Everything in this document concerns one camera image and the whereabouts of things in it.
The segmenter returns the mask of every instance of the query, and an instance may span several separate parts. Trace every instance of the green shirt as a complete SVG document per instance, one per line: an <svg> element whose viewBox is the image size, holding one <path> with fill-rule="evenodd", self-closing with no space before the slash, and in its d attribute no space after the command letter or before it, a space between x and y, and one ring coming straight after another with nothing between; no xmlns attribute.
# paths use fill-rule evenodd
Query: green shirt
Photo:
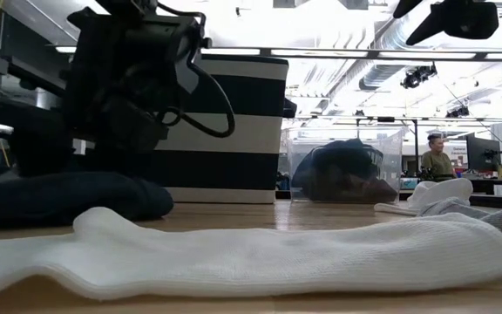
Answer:
<svg viewBox="0 0 502 314"><path fill-rule="evenodd" d="M431 168L434 175L451 174L456 178L456 174L452 171L451 160L445 153L424 153L422 155L422 167Z"/></svg>

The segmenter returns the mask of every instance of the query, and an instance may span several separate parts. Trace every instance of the white cloth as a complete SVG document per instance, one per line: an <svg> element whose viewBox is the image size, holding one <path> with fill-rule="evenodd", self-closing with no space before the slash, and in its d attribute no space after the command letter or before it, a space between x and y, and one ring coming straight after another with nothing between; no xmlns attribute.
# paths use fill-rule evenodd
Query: white cloth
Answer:
<svg viewBox="0 0 502 314"><path fill-rule="evenodd" d="M449 197L457 197L465 201L465 205L470 205L469 200L473 191L474 188L470 180L464 178L439 183L423 181L416 185L414 193L408 197L408 207L380 203L376 204L374 209L378 212L415 216L424 206Z"/></svg>
<svg viewBox="0 0 502 314"><path fill-rule="evenodd" d="M0 240L0 290L34 275L98 300L422 291L502 277L502 234L461 214L347 230L162 232L92 208L73 228Z"/></svg>

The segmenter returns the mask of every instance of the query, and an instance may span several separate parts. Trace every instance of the computer monitor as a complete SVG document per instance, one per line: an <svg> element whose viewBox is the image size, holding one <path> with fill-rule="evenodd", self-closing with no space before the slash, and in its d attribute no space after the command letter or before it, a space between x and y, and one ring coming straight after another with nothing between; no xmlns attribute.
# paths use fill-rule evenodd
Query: computer monitor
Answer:
<svg viewBox="0 0 502 314"><path fill-rule="evenodd" d="M501 146L497 140L478 139L474 134L466 136L468 168L477 171L497 171Z"/></svg>

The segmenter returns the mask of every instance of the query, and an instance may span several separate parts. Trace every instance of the person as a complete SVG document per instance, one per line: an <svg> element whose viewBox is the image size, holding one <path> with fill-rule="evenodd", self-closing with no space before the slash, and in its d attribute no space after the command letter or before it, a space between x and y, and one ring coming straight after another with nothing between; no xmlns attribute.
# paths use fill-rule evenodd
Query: person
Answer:
<svg viewBox="0 0 502 314"><path fill-rule="evenodd" d="M444 141L438 134L427 137L430 151L422 155L422 167L431 170L431 174L437 180L456 178L457 174L452 169L449 156L443 153Z"/></svg>

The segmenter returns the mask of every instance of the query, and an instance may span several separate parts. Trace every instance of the clear plastic bin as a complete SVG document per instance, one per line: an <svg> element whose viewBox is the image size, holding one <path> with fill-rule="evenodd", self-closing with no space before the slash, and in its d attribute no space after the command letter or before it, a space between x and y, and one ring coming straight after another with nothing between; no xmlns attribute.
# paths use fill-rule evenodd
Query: clear plastic bin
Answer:
<svg viewBox="0 0 502 314"><path fill-rule="evenodd" d="M288 130L292 200L398 202L405 132L402 126Z"/></svg>

